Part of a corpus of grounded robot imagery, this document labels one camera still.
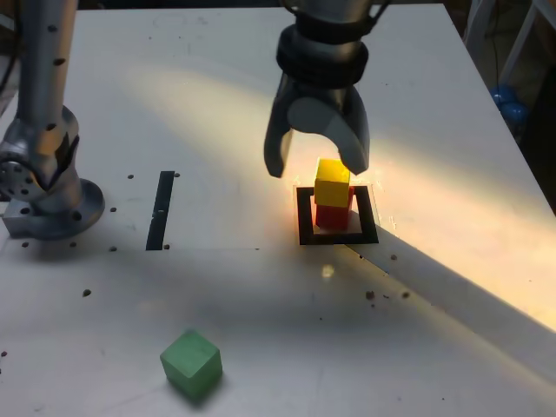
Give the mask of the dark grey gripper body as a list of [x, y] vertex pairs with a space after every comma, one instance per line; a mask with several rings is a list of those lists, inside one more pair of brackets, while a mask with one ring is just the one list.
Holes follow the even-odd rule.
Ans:
[[352, 116], [359, 114], [359, 93], [354, 87], [323, 89], [284, 75], [286, 116]]

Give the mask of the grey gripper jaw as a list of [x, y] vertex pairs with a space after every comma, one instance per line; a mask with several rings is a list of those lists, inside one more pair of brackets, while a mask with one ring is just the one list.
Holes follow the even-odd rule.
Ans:
[[283, 73], [270, 112], [263, 150], [264, 162], [273, 177], [282, 177], [286, 167], [293, 135], [288, 110], [297, 98], [295, 83]]
[[342, 109], [314, 97], [296, 99], [288, 109], [288, 121], [295, 130], [329, 139], [338, 149], [343, 165], [353, 174], [368, 169], [367, 113], [355, 87], [347, 89]]

